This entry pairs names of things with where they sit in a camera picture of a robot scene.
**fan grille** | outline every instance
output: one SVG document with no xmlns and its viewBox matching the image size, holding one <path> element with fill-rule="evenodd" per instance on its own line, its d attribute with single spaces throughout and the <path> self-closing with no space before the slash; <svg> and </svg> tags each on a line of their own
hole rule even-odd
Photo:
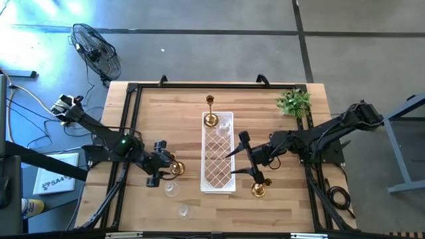
<svg viewBox="0 0 425 239">
<path fill-rule="evenodd" d="M 105 80 L 116 80 L 121 74 L 121 65 L 115 48 L 92 27 L 74 24 L 72 44 L 87 65 Z"/>
</svg>

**potted plant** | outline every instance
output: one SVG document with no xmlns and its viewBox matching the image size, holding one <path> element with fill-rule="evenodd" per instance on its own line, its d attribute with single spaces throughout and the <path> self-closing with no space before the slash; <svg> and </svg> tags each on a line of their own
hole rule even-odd
<svg viewBox="0 0 425 239">
<path fill-rule="evenodd" d="M 296 90 L 286 90 L 282 92 L 282 97 L 276 99 L 276 105 L 281 109 L 282 114 L 302 118 L 305 116 L 310 104 L 310 94 Z"/>
</svg>

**butcher block tabletop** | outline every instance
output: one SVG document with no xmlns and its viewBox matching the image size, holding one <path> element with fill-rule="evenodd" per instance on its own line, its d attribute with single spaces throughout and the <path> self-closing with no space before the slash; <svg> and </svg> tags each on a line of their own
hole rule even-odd
<svg viewBox="0 0 425 239">
<path fill-rule="evenodd" d="M 128 83 L 111 83 L 102 116 L 104 125 L 120 125 Z M 330 120 L 324 85 L 306 85 L 311 94 L 314 125 Z M 205 102 L 208 95 L 215 98 L 213 111 L 234 114 L 235 147 L 239 142 L 238 134 L 244 130 L 249 132 L 250 144 L 254 147 L 268 142 L 273 131 L 298 129 L 295 118 L 283 116 L 276 107 L 275 99 L 281 95 L 281 90 L 143 89 L 135 128 L 142 133 L 145 149 L 153 151 L 154 142 L 167 141 L 167 150 L 176 156 L 176 160 L 185 164 L 185 172 L 174 180 L 179 185 L 178 195 L 168 197 L 165 194 L 165 181 L 161 181 L 158 188 L 147 188 L 146 173 L 134 164 L 130 165 L 119 230 L 313 232 L 305 170 L 297 155 L 282 155 L 282 166 L 277 170 L 259 165 L 264 176 L 273 182 L 263 197 L 258 198 L 251 193 L 254 182 L 252 177 L 241 174 L 236 175 L 234 193 L 201 192 L 202 113 L 209 110 Z M 135 94 L 130 101 L 127 126 L 131 121 L 134 102 Z M 90 169 L 76 226 L 84 224 L 103 201 L 111 165 L 102 162 Z M 245 152 L 236 155 L 235 166 L 236 169 L 250 167 Z M 278 162 L 273 162 L 272 166 L 278 166 Z M 323 173 L 332 186 L 348 190 L 344 174 L 339 168 L 323 165 Z M 321 224 L 324 225 L 323 207 L 317 197 L 316 200 Z M 181 205 L 189 205 L 190 218 L 179 217 L 177 209 Z M 108 226 L 114 217 L 115 207 L 116 198 L 110 207 Z M 349 225 L 356 227 L 355 220 L 347 211 L 338 210 L 338 213 Z"/>
</svg>

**concrete floor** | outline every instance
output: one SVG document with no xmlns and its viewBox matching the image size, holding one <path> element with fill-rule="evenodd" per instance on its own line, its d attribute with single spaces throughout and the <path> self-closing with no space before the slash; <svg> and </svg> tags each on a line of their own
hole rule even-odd
<svg viewBox="0 0 425 239">
<path fill-rule="evenodd" d="M 424 32 L 421 0 L 299 0 L 306 31 Z M 36 70 L 36 80 L 13 79 L 31 89 L 48 106 L 60 94 L 85 94 L 89 85 L 86 67 L 68 34 L 12 31 L 8 24 L 70 26 L 87 23 L 110 29 L 243 29 L 296 31 L 290 0 L 11 0 L 0 16 L 3 36 L 0 66 Z M 127 35 L 108 34 L 120 57 L 119 80 L 250 81 L 259 73 L 271 82 L 306 82 L 298 37 L 235 35 Z M 325 84 L 332 113 L 365 99 L 387 114 L 413 94 L 424 91 L 423 38 L 307 37 L 314 82 Z M 96 83 L 87 106 L 102 106 L 107 90 Z M 19 103 L 42 114 L 27 94 Z M 43 119 L 20 110 L 37 125 Z M 100 110 L 93 110 L 100 116 Z M 30 123 L 13 114 L 13 135 L 26 145 L 42 135 Z M 48 125 L 53 144 L 40 152 L 77 147 L 90 137 L 71 138 L 56 123 Z M 367 232 L 424 231 L 425 190 L 390 196 L 386 187 L 402 182 L 384 128 L 354 132 L 344 139 L 346 171 L 357 225 Z M 31 147 L 42 147 L 38 141 Z M 415 164 L 418 178 L 424 163 Z M 40 216 L 43 226 L 31 222 L 30 231 L 64 229 L 75 204 Z"/>
</svg>

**clear glass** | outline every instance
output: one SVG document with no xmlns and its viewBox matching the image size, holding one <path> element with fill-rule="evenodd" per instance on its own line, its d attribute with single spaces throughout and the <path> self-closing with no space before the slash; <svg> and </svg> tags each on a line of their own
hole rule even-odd
<svg viewBox="0 0 425 239">
<path fill-rule="evenodd" d="M 192 208 L 187 204 L 183 204 L 177 209 L 177 214 L 181 219 L 189 219 L 192 216 Z"/>
<path fill-rule="evenodd" d="M 176 182 L 166 182 L 165 183 L 165 194 L 168 197 L 175 197 L 179 194 L 180 187 Z"/>
<path fill-rule="evenodd" d="M 218 124 L 215 129 L 215 133 L 222 138 L 227 138 L 230 136 L 232 131 L 232 122 L 229 119 L 224 117 L 218 118 Z"/>
</svg>

